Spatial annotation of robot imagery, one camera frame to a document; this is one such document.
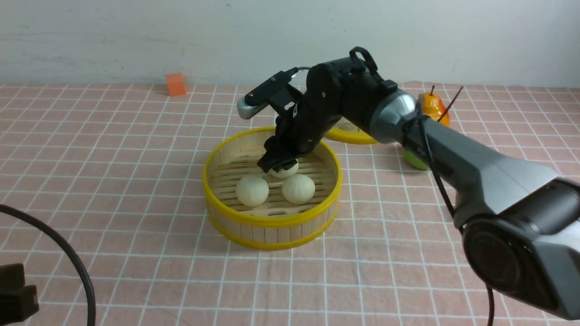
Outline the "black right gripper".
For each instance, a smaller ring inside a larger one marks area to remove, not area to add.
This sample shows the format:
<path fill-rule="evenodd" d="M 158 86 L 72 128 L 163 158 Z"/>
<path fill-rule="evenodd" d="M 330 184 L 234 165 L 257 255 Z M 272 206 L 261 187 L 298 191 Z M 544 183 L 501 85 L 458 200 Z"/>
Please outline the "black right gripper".
<path fill-rule="evenodd" d="M 257 161 L 264 172 L 291 170 L 298 157 L 309 154 L 340 118 L 358 125 L 358 113 L 349 109 L 346 90 L 358 66 L 352 63 L 323 63 L 310 68 L 306 91 L 290 113 L 277 123 L 275 135 L 265 143 L 266 152 Z"/>

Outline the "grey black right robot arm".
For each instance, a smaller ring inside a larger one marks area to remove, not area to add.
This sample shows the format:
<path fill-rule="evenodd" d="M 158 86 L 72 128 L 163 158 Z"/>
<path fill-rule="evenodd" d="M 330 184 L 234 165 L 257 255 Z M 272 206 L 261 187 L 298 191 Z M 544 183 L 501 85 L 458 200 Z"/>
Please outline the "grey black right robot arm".
<path fill-rule="evenodd" d="M 539 163 L 512 158 L 423 114 L 415 99 L 383 79 L 371 55 L 307 67 L 307 89 L 294 67 L 265 80 L 237 103 L 250 119 L 267 106 L 275 134 L 258 166 L 288 169 L 310 154 L 341 118 L 379 143 L 398 142 L 429 165 L 465 256 L 487 291 L 565 320 L 580 315 L 579 184 Z"/>

